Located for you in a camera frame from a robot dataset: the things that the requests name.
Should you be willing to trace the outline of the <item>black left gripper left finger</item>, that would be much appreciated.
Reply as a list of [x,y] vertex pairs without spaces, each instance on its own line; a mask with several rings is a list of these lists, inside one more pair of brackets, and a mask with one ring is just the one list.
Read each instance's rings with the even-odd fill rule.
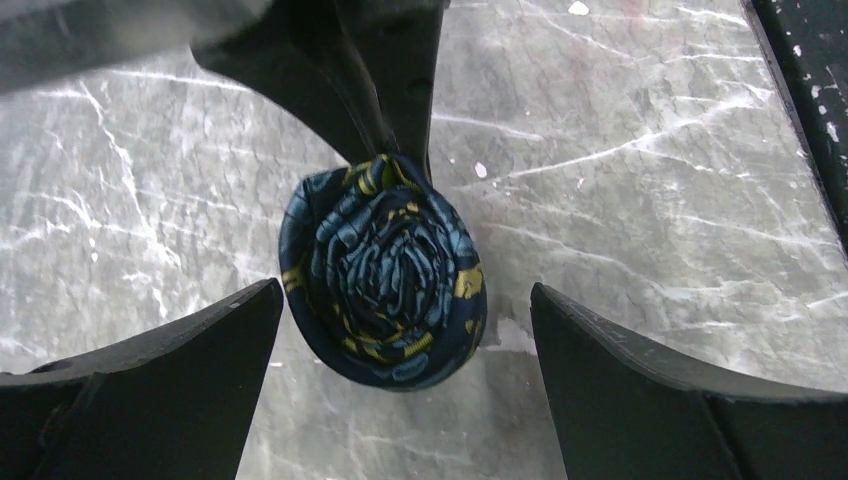
[[194,314],[1,377],[5,479],[232,479],[283,306],[256,282]]

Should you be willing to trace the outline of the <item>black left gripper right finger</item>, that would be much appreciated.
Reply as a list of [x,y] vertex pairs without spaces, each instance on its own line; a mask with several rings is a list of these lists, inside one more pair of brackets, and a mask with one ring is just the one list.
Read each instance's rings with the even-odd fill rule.
[[843,479],[847,398],[731,371],[536,284],[538,359],[571,479]]

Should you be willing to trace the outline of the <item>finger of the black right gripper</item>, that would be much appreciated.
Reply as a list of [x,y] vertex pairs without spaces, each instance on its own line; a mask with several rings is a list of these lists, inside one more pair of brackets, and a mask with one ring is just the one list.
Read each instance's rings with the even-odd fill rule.
[[429,179],[429,137],[444,1],[336,1],[339,86],[372,156],[396,152]]
[[390,147],[376,91],[325,1],[5,1],[10,93],[187,46],[204,69],[294,115],[349,162]]

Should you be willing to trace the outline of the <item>dark blue patterned tie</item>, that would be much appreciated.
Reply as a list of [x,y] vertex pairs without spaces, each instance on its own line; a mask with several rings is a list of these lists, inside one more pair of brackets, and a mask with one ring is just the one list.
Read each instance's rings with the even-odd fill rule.
[[362,385],[435,386],[485,330],[482,264],[465,224],[395,153],[304,178],[282,221],[279,265],[309,347]]

